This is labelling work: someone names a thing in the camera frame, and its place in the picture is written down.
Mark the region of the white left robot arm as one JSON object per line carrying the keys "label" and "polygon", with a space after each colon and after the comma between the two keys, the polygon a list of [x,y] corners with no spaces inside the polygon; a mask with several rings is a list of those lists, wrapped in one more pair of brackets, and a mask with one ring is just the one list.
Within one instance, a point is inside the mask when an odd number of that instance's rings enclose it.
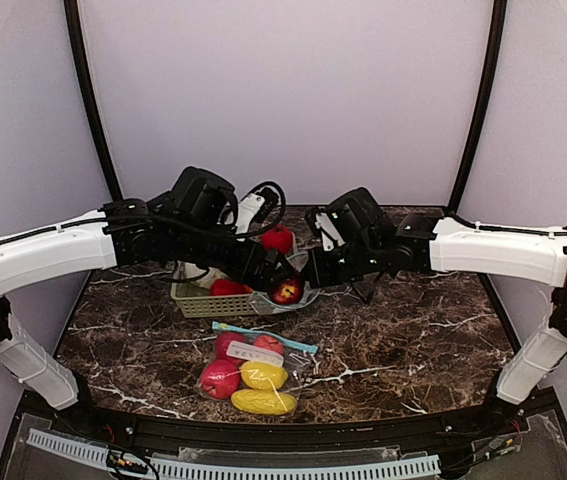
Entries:
{"label": "white left robot arm", "polygon": [[267,291],[296,273],[284,254],[258,240],[271,228],[266,217],[285,210],[283,189],[273,181],[238,198],[227,180],[189,166],[151,200],[113,201],[74,219],[0,237],[0,364],[58,411],[87,402],[84,381],[25,330],[9,293],[80,272],[176,261],[212,267]]}

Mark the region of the pink-red wrinkled fruit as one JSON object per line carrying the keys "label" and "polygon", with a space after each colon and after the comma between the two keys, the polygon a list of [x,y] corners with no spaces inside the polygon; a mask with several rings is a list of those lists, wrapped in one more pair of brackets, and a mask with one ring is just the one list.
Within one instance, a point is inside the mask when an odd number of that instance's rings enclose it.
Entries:
{"label": "pink-red wrinkled fruit", "polygon": [[226,360],[239,367],[243,360],[228,355],[228,349],[233,342],[248,343],[249,340],[244,335],[237,332],[222,332],[218,335],[214,345],[214,354],[216,360]]}

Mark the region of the yellow lemon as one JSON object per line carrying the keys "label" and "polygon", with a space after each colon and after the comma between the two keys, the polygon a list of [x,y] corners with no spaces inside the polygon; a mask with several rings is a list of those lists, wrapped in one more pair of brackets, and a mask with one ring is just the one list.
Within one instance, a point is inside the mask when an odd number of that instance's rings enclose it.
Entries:
{"label": "yellow lemon", "polygon": [[278,391],[288,380],[287,370],[283,367],[255,361],[243,363],[240,375],[247,387],[263,391]]}

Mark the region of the dark purple fruit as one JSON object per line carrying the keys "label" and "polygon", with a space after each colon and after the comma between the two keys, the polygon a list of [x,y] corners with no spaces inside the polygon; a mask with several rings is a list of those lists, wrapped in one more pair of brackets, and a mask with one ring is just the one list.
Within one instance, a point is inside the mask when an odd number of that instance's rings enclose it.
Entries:
{"label": "dark purple fruit", "polygon": [[269,293],[269,298],[277,305],[298,304],[304,296],[304,282],[298,277],[290,277],[277,284]]}

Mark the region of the red apple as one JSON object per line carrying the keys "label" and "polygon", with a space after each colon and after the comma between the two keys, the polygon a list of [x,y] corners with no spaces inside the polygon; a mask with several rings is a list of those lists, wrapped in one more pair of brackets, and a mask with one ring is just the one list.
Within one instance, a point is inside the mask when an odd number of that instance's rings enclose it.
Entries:
{"label": "red apple", "polygon": [[216,399],[228,399],[239,387],[239,368],[224,359],[215,360],[202,372],[199,383],[204,393]]}

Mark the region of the yellow wrinkled banana-like fruit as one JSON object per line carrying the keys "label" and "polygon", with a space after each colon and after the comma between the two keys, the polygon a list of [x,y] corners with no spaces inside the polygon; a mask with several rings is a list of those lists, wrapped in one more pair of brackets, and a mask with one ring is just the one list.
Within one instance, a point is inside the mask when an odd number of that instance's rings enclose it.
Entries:
{"label": "yellow wrinkled banana-like fruit", "polygon": [[235,408],[257,415],[287,415],[297,408],[293,395],[275,391],[242,389],[234,392],[230,400]]}

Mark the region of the small clear zip bag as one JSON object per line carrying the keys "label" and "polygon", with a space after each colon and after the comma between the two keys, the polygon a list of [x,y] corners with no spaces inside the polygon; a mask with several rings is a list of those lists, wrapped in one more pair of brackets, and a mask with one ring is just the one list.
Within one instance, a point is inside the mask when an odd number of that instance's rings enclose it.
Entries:
{"label": "small clear zip bag", "polygon": [[304,308],[320,293],[320,289],[313,289],[297,275],[279,282],[268,292],[253,291],[249,303],[259,315],[275,315]]}

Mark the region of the green perforated plastic basket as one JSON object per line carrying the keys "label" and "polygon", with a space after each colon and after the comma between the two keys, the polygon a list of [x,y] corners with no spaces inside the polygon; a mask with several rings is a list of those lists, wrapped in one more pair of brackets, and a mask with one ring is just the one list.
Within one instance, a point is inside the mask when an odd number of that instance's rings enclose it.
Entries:
{"label": "green perforated plastic basket", "polygon": [[192,282],[173,283],[171,297],[186,318],[268,316],[297,309],[297,306],[276,305],[262,292],[212,296]]}

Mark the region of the large clear zip bag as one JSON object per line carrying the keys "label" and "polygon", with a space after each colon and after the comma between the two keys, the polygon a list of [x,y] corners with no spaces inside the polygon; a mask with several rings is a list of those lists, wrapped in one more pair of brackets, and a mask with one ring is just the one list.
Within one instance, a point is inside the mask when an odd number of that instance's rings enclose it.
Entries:
{"label": "large clear zip bag", "polygon": [[224,322],[213,322],[212,329],[214,346],[197,380],[198,391],[251,415],[294,413],[319,347]]}

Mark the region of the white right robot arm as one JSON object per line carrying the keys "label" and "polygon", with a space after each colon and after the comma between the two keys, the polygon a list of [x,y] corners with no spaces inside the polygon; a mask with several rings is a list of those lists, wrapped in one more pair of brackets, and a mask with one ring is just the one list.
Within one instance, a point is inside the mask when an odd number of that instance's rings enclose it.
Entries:
{"label": "white right robot arm", "polygon": [[514,227],[470,222],[456,214],[409,214],[393,221],[364,187],[305,221],[322,244],[309,251],[303,274],[314,288],[352,284],[366,275],[467,272],[533,281],[551,288],[550,311],[496,375],[488,401],[523,403],[567,358],[567,225]]}

